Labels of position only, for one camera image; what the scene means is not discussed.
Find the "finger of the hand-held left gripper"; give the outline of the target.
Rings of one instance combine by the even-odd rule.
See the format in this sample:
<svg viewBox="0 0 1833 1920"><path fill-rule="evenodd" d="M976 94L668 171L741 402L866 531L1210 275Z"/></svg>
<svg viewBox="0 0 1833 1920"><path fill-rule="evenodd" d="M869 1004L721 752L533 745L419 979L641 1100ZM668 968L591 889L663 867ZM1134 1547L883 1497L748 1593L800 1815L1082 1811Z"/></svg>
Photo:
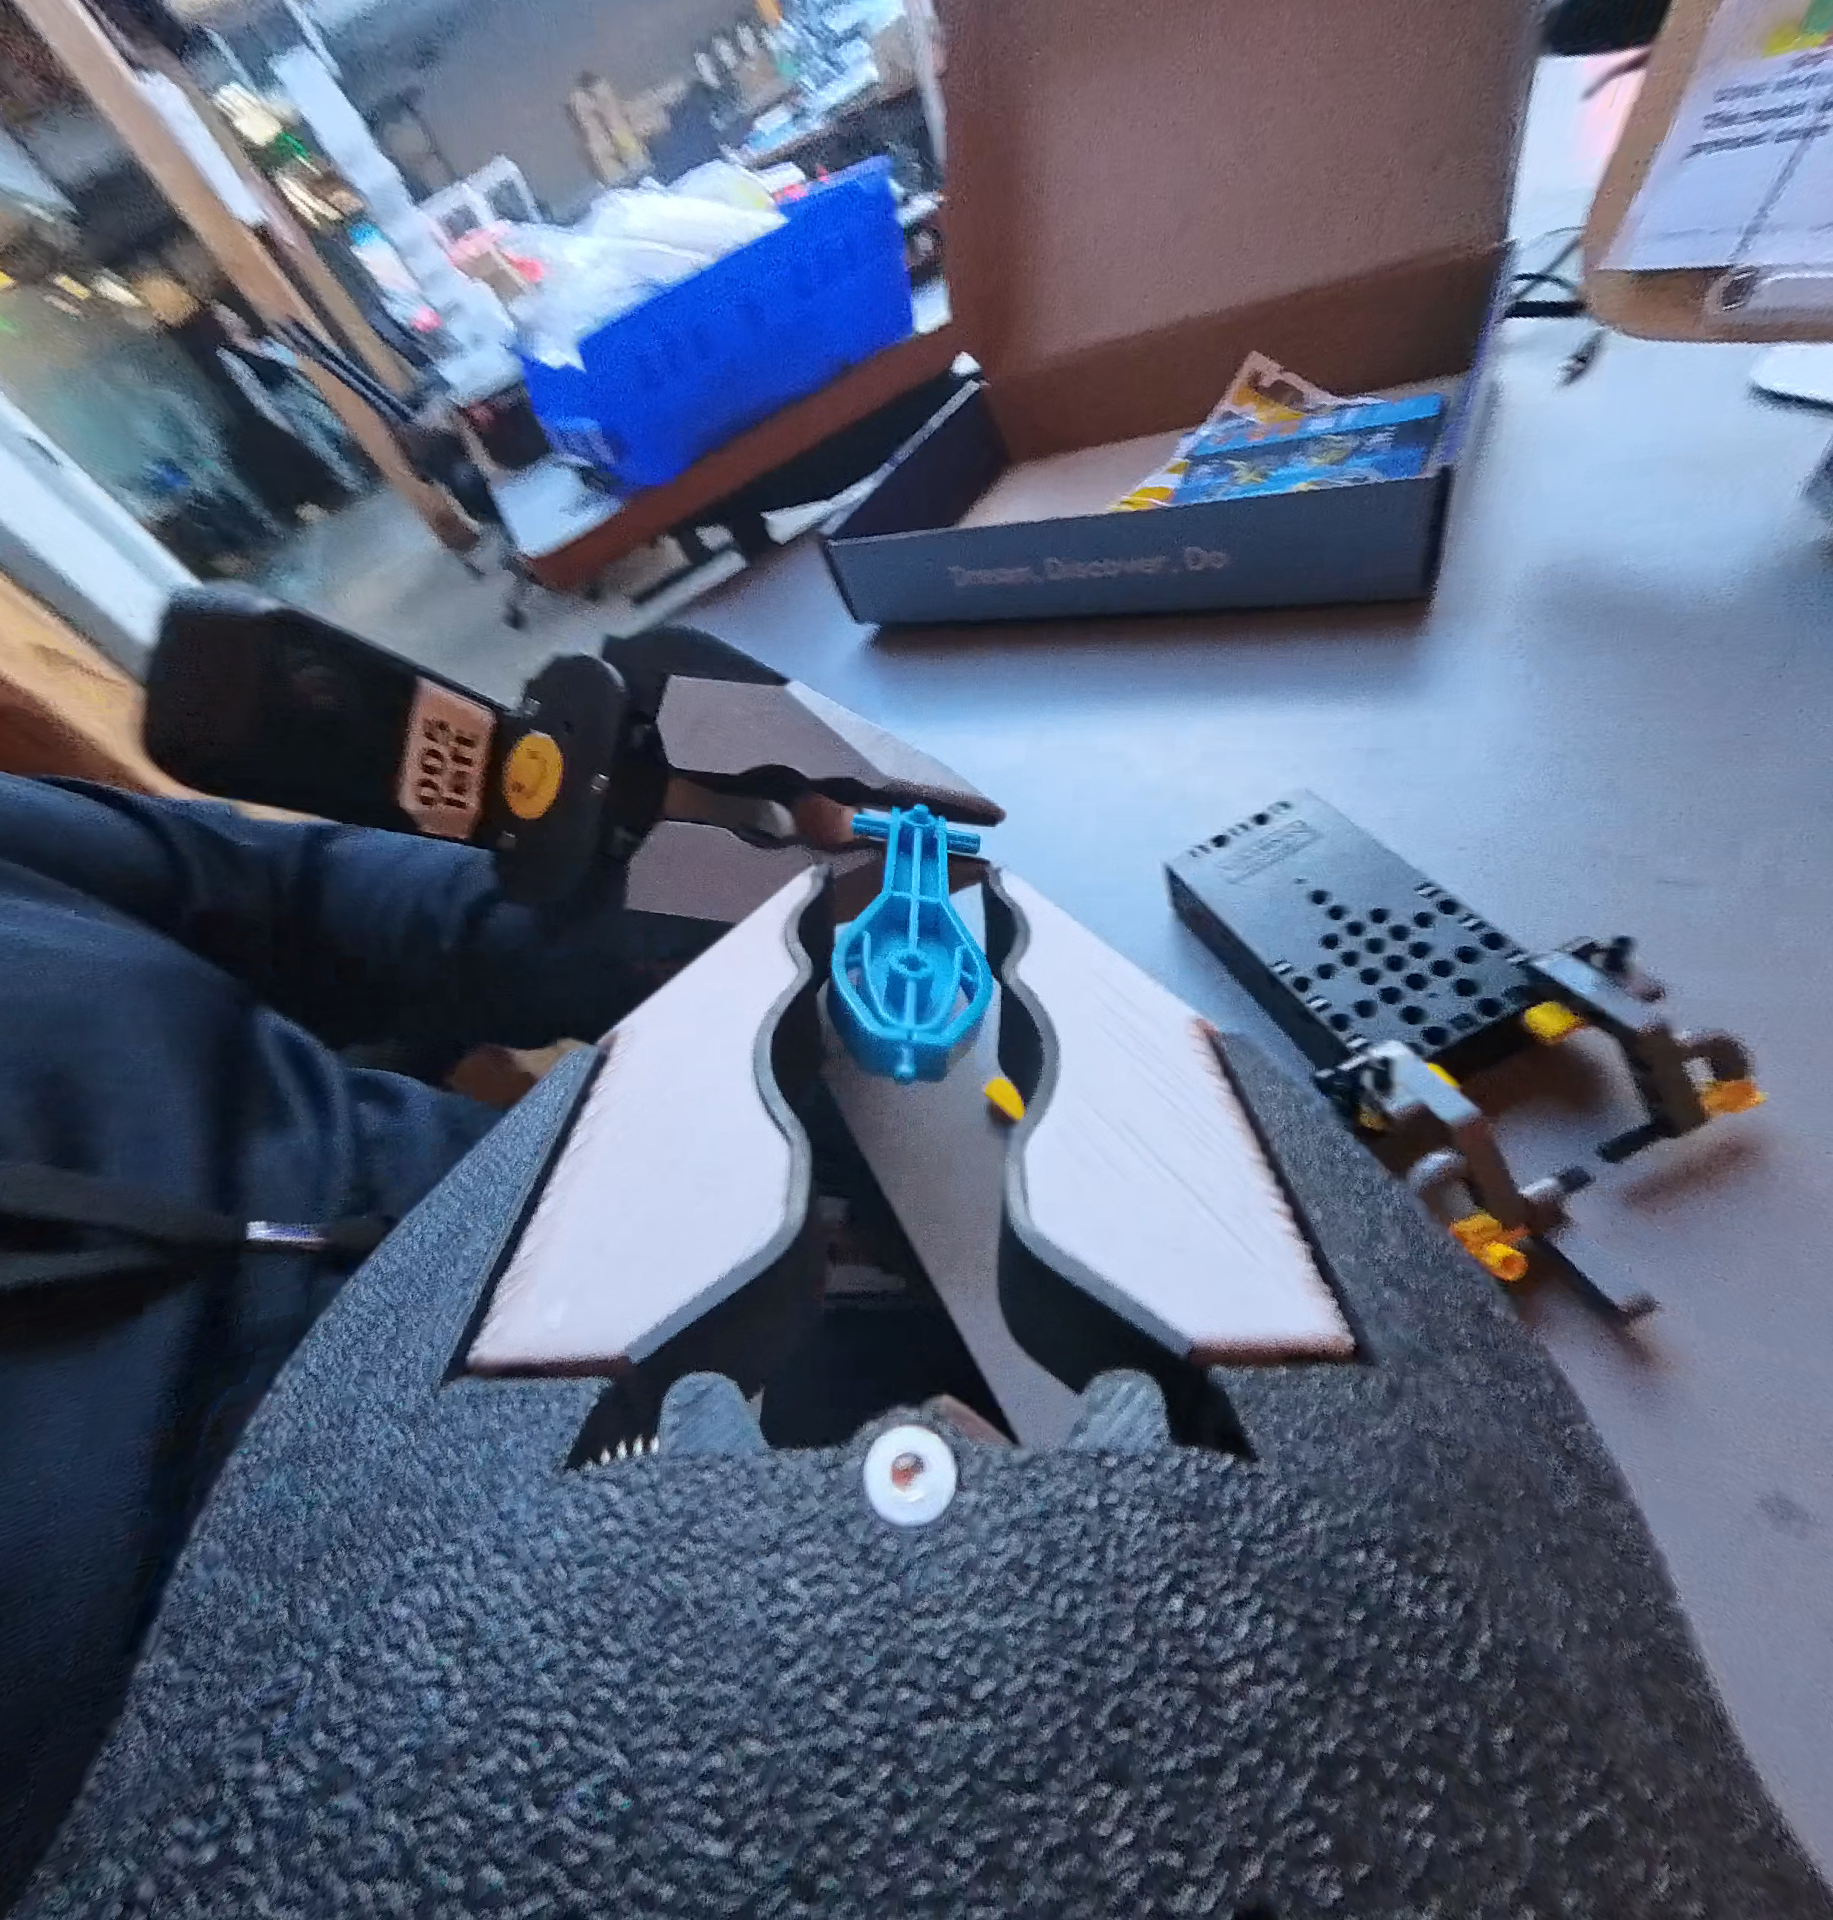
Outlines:
<svg viewBox="0 0 1833 1920"><path fill-rule="evenodd" d="M792 808L928 807L963 826L1000 826L1005 808L970 780L800 682L673 677L659 709L671 774L721 796Z"/></svg>
<svg viewBox="0 0 1833 1920"><path fill-rule="evenodd" d="M806 794L792 804L748 794L681 794L628 869L628 909L678 920L743 920L796 877L865 864L851 807Z"/></svg>

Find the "open cardboard box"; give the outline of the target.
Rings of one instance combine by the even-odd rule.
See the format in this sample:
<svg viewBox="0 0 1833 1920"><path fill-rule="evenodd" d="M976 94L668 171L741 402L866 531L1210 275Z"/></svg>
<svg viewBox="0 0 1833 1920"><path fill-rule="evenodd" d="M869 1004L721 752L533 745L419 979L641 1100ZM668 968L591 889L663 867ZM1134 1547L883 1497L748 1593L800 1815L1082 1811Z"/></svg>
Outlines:
<svg viewBox="0 0 1833 1920"><path fill-rule="evenodd" d="M976 377L826 527L879 628L1423 604L1538 52L1521 2L938 5L944 270ZM1250 361L1398 475L1120 509Z"/></svg>

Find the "wooden post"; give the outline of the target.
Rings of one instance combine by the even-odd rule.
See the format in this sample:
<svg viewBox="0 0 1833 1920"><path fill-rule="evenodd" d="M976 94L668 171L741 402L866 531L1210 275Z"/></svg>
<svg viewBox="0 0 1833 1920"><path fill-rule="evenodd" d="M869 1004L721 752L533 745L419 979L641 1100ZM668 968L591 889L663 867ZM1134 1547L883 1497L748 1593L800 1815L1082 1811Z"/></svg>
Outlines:
<svg viewBox="0 0 1833 1920"><path fill-rule="evenodd" d="M329 345L332 331L310 301L310 295L320 295L363 365L382 384L400 386L399 372L360 313L315 253L304 248L295 224L268 203L241 158L218 149L214 162L205 160L202 151L185 136L180 120L163 115L143 70L87 5L19 2L17 12L154 180L267 333L297 327L310 342ZM393 492L446 552L464 556L476 541L474 522L445 490L416 477L377 409L315 362L304 366L304 375Z"/></svg>

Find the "person's dark clothed torso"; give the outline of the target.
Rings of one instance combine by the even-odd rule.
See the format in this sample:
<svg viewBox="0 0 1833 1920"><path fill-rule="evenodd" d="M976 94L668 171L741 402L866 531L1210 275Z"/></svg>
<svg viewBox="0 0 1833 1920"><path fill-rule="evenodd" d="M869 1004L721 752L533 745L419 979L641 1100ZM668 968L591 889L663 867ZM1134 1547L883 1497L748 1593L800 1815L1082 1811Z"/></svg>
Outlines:
<svg viewBox="0 0 1833 1920"><path fill-rule="evenodd" d="M0 1038L0 1916L257 1403L501 1118L293 1035L182 1073Z"/></svg>

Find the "colourful instruction booklet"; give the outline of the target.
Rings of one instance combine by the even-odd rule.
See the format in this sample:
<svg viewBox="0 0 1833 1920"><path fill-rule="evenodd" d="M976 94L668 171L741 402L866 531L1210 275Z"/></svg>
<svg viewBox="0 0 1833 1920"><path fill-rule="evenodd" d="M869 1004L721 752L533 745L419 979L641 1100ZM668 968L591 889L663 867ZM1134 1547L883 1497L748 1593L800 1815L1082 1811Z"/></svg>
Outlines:
<svg viewBox="0 0 1833 1920"><path fill-rule="evenodd" d="M1455 389L1337 397L1248 352L1169 460L1115 500L1116 515L1237 504L1425 477Z"/></svg>

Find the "white plastic bag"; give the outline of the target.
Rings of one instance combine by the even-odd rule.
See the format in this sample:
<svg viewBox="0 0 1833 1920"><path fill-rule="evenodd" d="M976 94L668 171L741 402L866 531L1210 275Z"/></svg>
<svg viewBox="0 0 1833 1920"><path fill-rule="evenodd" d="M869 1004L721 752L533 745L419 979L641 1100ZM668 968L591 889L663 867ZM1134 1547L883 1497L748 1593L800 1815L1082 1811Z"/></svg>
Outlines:
<svg viewBox="0 0 1833 1920"><path fill-rule="evenodd" d="M730 205L666 188L606 194L571 226L509 222L493 245L525 286L509 306L515 345L547 366L580 366L592 333L785 224L776 205Z"/></svg>

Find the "grey desk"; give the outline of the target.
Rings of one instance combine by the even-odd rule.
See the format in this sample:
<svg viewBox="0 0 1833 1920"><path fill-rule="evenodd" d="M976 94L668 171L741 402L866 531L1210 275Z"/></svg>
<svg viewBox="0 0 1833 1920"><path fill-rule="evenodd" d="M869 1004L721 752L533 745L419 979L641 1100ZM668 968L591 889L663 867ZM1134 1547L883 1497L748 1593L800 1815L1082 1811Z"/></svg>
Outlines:
<svg viewBox="0 0 1833 1920"><path fill-rule="evenodd" d="M1832 424L1752 352L1498 337L1423 609L876 637L806 541L691 617L1008 811L998 849L1212 1018L1250 1003L1165 862L1309 789L1533 944L1633 938L1765 1104L1612 1169L1601 1250L1658 1314L1526 1319L1618 1458L1754 1761L1833 1883Z"/></svg>

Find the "blue storage bin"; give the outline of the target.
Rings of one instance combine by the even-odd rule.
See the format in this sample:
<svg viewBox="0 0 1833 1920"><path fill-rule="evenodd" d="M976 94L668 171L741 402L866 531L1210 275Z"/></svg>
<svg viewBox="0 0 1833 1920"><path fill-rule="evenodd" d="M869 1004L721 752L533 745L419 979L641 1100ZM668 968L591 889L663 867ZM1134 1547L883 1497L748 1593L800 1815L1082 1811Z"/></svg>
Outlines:
<svg viewBox="0 0 1833 1920"><path fill-rule="evenodd" d="M633 496L915 334L892 164L869 156L569 349L522 349L520 369L547 445Z"/></svg>

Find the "grey brick frame assembly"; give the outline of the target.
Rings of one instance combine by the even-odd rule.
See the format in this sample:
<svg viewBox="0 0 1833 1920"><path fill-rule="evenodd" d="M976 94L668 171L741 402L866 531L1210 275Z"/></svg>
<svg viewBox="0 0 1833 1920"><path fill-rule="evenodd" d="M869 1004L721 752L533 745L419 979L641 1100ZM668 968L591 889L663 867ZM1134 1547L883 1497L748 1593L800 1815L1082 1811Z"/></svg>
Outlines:
<svg viewBox="0 0 1833 1920"><path fill-rule="evenodd" d="M1533 1004L1521 1016L1525 1029L1542 1044L1556 1044L1552 1013L1561 1013L1567 1035L1588 1029L1607 1036L1641 1100L1643 1120L1599 1144L1603 1164L1620 1167L1652 1147L1764 1106L1748 1047L1725 1030L1673 1026L1666 990L1641 965L1631 937L1526 952L1516 966L1533 990Z"/></svg>

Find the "black perforated brick block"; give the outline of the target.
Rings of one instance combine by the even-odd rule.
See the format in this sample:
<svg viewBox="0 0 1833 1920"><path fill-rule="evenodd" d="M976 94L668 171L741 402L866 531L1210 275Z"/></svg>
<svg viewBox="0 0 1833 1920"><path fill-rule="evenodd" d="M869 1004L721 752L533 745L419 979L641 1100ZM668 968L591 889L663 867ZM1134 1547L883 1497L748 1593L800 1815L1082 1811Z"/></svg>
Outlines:
<svg viewBox="0 0 1833 1920"><path fill-rule="evenodd" d="M1533 1043L1518 944L1309 791L1165 872L1179 920L1319 1074L1407 1044L1461 1079Z"/></svg>

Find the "cardboard instruction board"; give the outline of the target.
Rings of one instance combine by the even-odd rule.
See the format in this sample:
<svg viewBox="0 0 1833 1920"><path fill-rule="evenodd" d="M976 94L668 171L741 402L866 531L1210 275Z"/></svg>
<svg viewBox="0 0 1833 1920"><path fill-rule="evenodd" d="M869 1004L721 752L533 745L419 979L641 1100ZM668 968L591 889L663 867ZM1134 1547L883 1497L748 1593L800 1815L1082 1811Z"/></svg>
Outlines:
<svg viewBox="0 0 1833 1920"><path fill-rule="evenodd" d="M1583 263L1631 339L1833 345L1833 2L1671 7Z"/></svg>

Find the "person's left forearm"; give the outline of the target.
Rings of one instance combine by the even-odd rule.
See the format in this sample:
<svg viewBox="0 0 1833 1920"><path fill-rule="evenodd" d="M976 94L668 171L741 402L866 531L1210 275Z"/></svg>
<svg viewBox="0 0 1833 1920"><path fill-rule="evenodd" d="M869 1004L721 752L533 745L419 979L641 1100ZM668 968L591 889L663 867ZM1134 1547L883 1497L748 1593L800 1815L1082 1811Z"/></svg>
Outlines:
<svg viewBox="0 0 1833 1920"><path fill-rule="evenodd" d="M0 857L151 929L336 1047L435 1064L592 1044L721 938L597 900L513 903L489 853L0 772Z"/></svg>

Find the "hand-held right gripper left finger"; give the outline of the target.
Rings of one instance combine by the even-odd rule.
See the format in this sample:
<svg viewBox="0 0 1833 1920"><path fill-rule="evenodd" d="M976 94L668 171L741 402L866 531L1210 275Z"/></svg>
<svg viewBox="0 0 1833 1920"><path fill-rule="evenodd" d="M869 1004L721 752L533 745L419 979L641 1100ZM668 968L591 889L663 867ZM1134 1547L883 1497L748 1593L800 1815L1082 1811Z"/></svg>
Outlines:
<svg viewBox="0 0 1833 1920"><path fill-rule="evenodd" d="M811 1150L780 1074L818 1055L824 895L792 877L597 1047L469 1372L619 1380L796 1255Z"/></svg>

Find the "blue brick separator tool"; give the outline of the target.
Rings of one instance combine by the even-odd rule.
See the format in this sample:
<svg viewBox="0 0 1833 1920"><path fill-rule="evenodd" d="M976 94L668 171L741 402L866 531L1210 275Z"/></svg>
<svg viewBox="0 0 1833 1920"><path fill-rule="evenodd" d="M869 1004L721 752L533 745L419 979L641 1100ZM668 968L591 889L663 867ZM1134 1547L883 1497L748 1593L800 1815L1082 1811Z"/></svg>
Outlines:
<svg viewBox="0 0 1833 1920"><path fill-rule="evenodd" d="M848 1059L898 1086L937 1084L976 1041L995 994L979 938L952 905L950 859L979 834L928 807L857 814L883 879L832 938L828 1020Z"/></svg>

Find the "brown background table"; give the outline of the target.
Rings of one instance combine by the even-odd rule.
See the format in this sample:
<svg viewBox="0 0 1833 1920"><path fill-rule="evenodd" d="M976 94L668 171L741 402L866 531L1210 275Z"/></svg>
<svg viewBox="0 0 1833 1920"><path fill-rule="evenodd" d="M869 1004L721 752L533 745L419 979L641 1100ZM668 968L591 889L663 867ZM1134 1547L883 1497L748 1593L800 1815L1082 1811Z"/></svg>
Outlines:
<svg viewBox="0 0 1833 1920"><path fill-rule="evenodd" d="M948 375L963 356L963 333L950 318L840 372L695 460L673 480L627 499L591 489L566 459L548 457L495 485L520 574L547 590L589 588L609 566L729 496L769 480L891 404Z"/></svg>

